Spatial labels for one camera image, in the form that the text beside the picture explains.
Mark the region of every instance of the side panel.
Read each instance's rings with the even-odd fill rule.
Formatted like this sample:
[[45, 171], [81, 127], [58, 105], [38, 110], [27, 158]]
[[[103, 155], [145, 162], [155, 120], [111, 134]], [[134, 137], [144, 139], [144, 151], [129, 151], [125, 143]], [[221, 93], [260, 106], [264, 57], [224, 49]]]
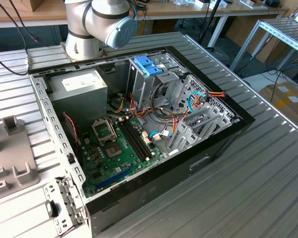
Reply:
[[203, 150], [181, 165], [95, 213], [93, 212], [95, 209], [98, 209], [96, 208], [99, 204], [98, 199], [87, 203], [86, 206], [90, 215], [92, 237], [100, 234], [102, 231], [108, 229], [131, 213], [145, 206], [179, 184], [181, 181], [184, 181], [189, 176], [205, 167], [211, 161], [214, 161], [218, 158], [215, 157], [215, 155], [222, 154], [222, 151], [225, 151], [227, 146], [236, 139], [238, 134], [239, 132], [227, 137], [225, 140], [219, 141], [217, 144]]

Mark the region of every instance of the motherboard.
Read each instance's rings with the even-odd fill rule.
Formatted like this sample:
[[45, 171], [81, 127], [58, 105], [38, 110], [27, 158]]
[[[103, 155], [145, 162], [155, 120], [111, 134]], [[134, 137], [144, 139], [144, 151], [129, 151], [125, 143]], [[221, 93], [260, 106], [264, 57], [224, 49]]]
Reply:
[[86, 198], [164, 158], [136, 117], [96, 121], [79, 137], [79, 160], [86, 175]]

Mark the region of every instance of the cardboard box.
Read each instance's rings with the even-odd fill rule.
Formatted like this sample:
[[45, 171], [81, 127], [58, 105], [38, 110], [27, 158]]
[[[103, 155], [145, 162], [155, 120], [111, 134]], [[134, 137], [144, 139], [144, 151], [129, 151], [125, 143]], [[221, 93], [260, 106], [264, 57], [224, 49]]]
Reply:
[[[12, 0], [14, 6], [22, 11], [34, 11], [44, 0]], [[0, 0], [4, 7], [12, 8], [8, 0]]]
[[[267, 85], [259, 94], [270, 101], [274, 85]], [[278, 83], [272, 104], [298, 125], [298, 88], [291, 83]]]
[[263, 1], [261, 0], [243, 0], [244, 3], [250, 6], [261, 6], [263, 5]]

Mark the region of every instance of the aluminum table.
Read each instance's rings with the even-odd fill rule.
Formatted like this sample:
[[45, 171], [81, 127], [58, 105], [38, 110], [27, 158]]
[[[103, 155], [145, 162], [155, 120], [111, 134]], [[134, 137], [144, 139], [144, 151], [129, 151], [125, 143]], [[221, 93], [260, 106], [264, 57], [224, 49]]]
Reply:
[[260, 28], [264, 29], [267, 32], [254, 50], [252, 54], [253, 56], [256, 55], [258, 51], [263, 47], [270, 34], [282, 40], [293, 48], [277, 69], [280, 69], [296, 50], [298, 51], [298, 22], [296, 22], [292, 18], [258, 20], [248, 38], [246, 39], [244, 45], [234, 59], [232, 65], [230, 66], [230, 69], [232, 71], [234, 71], [238, 66], [240, 60], [242, 59], [243, 55], [247, 51], [249, 45], [251, 44]]
[[[172, 45], [256, 118], [219, 159], [155, 201], [110, 227], [99, 238], [298, 237], [298, 127], [245, 85], [190, 37], [180, 33], [134, 37], [109, 55]], [[67, 62], [59, 46], [31, 49], [34, 68]], [[24, 51], [0, 53], [25, 70]], [[64, 174], [30, 80], [0, 66], [0, 119], [25, 121], [40, 182], [0, 200], [0, 237], [55, 238], [42, 186]], [[82, 225], [66, 238], [89, 237]]]

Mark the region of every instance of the black cable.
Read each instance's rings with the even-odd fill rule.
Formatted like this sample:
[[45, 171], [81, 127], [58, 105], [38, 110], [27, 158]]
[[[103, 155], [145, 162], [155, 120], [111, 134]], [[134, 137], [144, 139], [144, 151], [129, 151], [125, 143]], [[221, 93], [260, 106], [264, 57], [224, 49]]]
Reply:
[[276, 85], [277, 85], [277, 81], [278, 81], [278, 79], [279, 79], [279, 77], [280, 77], [281, 74], [282, 74], [282, 72], [280, 72], [279, 75], [278, 75], [278, 77], [276, 78], [276, 81], [275, 81], [275, 84], [274, 84], [273, 93], [272, 93], [272, 97], [270, 99], [270, 102], [272, 102], [272, 100], [273, 100], [273, 97], [274, 97], [274, 94], [275, 94]]
[[[27, 50], [27, 46], [26, 46], [26, 42], [25, 42], [25, 38], [24, 38], [24, 35], [23, 33], [21, 32], [19, 26], [17, 25], [17, 23], [15, 22], [15, 20], [10, 16], [10, 14], [7, 12], [7, 10], [4, 8], [4, 6], [2, 6], [2, 4], [0, 3], [0, 8], [5, 12], [5, 14], [9, 17], [9, 19], [14, 23], [15, 27], [17, 28], [22, 40], [23, 40], [23, 44], [24, 44], [24, 50], [26, 52], [26, 55], [27, 55], [27, 60], [30, 59], [30, 55], [29, 55], [29, 52]], [[14, 72], [13, 70], [11, 70], [10, 68], [8, 68], [6, 65], [4, 65], [1, 61], [0, 61], [0, 64], [8, 71], [10, 71], [11, 73], [13, 74], [16, 74], [16, 75], [20, 75], [20, 76], [24, 76], [24, 75], [27, 75], [28, 73], [25, 72], [25, 73], [17, 73], [17, 72]]]
[[145, 28], [146, 28], [146, 15], [147, 15], [147, 10], [143, 10], [144, 13], [144, 18], [142, 21], [144, 21], [144, 27], [143, 27], [143, 35], [145, 33]]
[[54, 44], [57, 45], [57, 41], [55, 40], [54, 32], [53, 32], [52, 26], [50, 26], [50, 30], [51, 30], [51, 33], [52, 33], [52, 37], [53, 37]]
[[210, 3], [208, 4], [207, 14], [205, 15], [205, 17], [204, 17], [204, 19], [203, 19], [203, 22], [202, 22], [202, 25], [201, 25], [201, 30], [200, 30], [199, 36], [201, 35], [202, 30], [203, 30], [203, 28], [204, 28], [204, 24], [205, 24], [205, 22], [206, 22], [206, 19], [208, 18], [209, 9], [210, 9]]
[[12, 8], [14, 9], [16, 15], [18, 16], [18, 18], [19, 18], [19, 20], [20, 20], [20, 23], [21, 23], [21, 25], [23, 26], [23, 28], [24, 28], [24, 30], [26, 31], [26, 33], [31, 37], [31, 39], [32, 39], [33, 41], [35, 41], [35, 42], [39, 42], [39, 38], [38, 38], [37, 36], [34, 36], [33, 34], [31, 34], [31, 33], [28, 31], [28, 29], [25, 27], [25, 25], [24, 25], [24, 23], [23, 23], [23, 21], [22, 21], [22, 19], [21, 19], [21, 16], [20, 16], [18, 10], [16, 9], [16, 7], [14, 6], [12, 0], [9, 0], [9, 3], [12, 5]]
[[[266, 77], [263, 73], [261, 73], [261, 75], [263, 75], [263, 76], [264, 76], [266, 79], [268, 79], [269, 81], [275, 83], [273, 80], [271, 80], [270, 78]], [[288, 81], [289, 83], [291, 83], [292, 85], [298, 87], [298, 84], [294, 84], [294, 83], [290, 82], [286, 77], [282, 77], [282, 78], [284, 78], [285, 80], [287, 80], [287, 81]]]
[[20, 76], [24, 76], [24, 75], [27, 75], [28, 72], [25, 72], [25, 73], [17, 73], [17, 72], [14, 72], [13, 70], [9, 69], [7, 66], [5, 66], [1, 61], [0, 61], [0, 64], [8, 71], [10, 71], [11, 73], [14, 73], [16, 75], [20, 75]]
[[278, 42], [279, 42], [278, 40], [275, 42], [274, 46], [272, 47], [272, 50], [269, 52], [269, 55], [268, 55], [268, 57], [267, 57], [267, 59], [266, 59], [266, 70], [267, 70], [267, 71], [269, 71], [269, 70], [268, 70], [268, 60], [269, 60], [269, 57], [270, 57], [270, 55], [272, 54], [272, 52], [273, 52], [273, 50], [274, 50], [274, 48], [275, 48], [275, 46], [277, 45]]
[[200, 37], [199, 37], [198, 43], [199, 43], [200, 45], [202, 44], [202, 41], [203, 41], [203, 39], [205, 38], [205, 36], [206, 36], [206, 34], [207, 34], [208, 28], [210, 27], [210, 25], [211, 25], [211, 23], [212, 23], [212, 21], [213, 21], [214, 15], [215, 15], [215, 13], [216, 13], [216, 11], [217, 11], [219, 5], [220, 5], [220, 2], [221, 2], [221, 0], [217, 0], [217, 1], [216, 1], [215, 5], [214, 5], [214, 8], [213, 8], [213, 10], [212, 10], [212, 13], [211, 13], [211, 15], [210, 15], [210, 18], [209, 18], [209, 20], [208, 20], [207, 26], [206, 26], [206, 28], [204, 29], [204, 31], [202, 32], [202, 34], [201, 34]]

